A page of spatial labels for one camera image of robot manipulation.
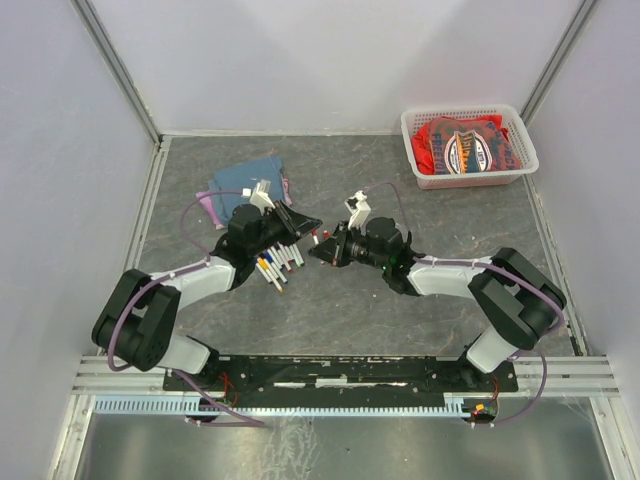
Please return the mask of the blue cap marker with eraser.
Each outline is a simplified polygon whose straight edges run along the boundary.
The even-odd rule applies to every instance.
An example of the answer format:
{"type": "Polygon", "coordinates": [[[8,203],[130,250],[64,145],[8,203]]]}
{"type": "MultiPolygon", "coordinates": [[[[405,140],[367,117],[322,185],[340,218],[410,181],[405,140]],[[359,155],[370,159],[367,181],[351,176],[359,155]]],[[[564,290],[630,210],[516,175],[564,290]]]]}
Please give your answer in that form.
{"type": "Polygon", "coordinates": [[[287,261],[288,262],[293,262],[296,266],[298,266],[299,263],[298,263],[298,260],[297,260],[297,258],[295,256],[292,248],[289,247],[289,246],[283,246],[282,249],[283,249],[284,253],[286,254],[287,261]]]}

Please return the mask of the green cap marker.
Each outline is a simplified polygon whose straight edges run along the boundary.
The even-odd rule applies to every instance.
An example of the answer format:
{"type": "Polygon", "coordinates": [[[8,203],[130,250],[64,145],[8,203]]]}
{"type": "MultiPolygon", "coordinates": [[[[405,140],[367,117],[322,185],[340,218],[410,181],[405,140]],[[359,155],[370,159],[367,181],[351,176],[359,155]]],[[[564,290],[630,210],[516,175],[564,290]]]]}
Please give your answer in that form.
{"type": "Polygon", "coordinates": [[[304,265],[304,260],[302,258],[302,255],[297,247],[296,244],[293,244],[290,246],[290,249],[295,257],[295,262],[298,266],[303,266],[304,265]]]}

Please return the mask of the blue cloth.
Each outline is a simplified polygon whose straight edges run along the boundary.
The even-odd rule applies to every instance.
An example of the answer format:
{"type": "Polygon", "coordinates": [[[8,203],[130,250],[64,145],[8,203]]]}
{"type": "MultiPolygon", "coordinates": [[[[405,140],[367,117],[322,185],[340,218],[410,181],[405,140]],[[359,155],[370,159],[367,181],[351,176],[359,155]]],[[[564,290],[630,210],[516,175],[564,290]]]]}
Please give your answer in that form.
{"type": "Polygon", "coordinates": [[[208,191],[226,191],[203,200],[214,224],[227,226],[233,210],[248,199],[242,196],[244,189],[253,189],[261,180],[270,182],[269,197],[272,200],[292,203],[288,192],[288,180],[283,176],[283,164],[279,156],[264,157],[217,170],[208,181],[208,191]]]}

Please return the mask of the pink cloth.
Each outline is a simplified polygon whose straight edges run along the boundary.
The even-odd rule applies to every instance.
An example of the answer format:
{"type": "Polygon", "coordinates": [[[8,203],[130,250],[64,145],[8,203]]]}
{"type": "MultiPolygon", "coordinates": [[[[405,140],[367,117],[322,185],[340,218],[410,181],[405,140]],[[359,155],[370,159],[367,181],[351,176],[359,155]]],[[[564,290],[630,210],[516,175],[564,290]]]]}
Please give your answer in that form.
{"type": "MultiPolygon", "coordinates": [[[[243,188],[253,188],[258,182],[257,178],[251,175],[242,175],[237,180],[234,178],[213,179],[209,181],[209,189],[204,192],[197,192],[202,208],[208,213],[217,229],[225,229],[231,218],[232,211],[239,205],[248,202],[233,191],[242,191],[243,188]]],[[[289,195],[289,179],[282,175],[277,175],[275,179],[270,179],[271,186],[269,195],[272,200],[284,201],[287,206],[292,205],[289,195]]]]}

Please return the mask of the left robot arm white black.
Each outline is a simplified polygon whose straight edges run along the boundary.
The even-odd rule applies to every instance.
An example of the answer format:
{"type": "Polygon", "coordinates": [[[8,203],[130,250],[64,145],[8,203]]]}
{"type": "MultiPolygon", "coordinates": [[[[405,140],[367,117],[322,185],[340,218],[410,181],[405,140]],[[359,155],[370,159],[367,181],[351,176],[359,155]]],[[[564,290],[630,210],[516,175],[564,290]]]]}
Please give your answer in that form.
{"type": "Polygon", "coordinates": [[[212,389],[221,375],[219,353],[174,332],[179,311],[240,287],[263,251],[276,244],[292,246],[321,225],[280,201],[263,209],[236,207],[226,233],[204,259],[155,274],[125,271],[93,327],[92,342],[106,351],[114,371],[179,370],[197,389],[212,389]]]}

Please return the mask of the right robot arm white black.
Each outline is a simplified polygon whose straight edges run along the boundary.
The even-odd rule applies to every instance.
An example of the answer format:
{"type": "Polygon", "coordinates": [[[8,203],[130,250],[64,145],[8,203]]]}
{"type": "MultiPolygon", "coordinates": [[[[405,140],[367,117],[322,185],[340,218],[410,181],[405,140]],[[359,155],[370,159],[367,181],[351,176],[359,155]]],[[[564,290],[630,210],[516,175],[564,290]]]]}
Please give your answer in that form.
{"type": "Polygon", "coordinates": [[[393,219],[376,217],[363,229],[339,223],[309,254],[337,268],[354,262],[371,266],[401,295],[476,301],[490,326],[466,348],[457,367],[466,389],[483,389],[503,362],[533,350],[564,322],[566,296],[517,250],[503,247],[479,259],[443,259],[414,251],[412,240],[393,219]]]}

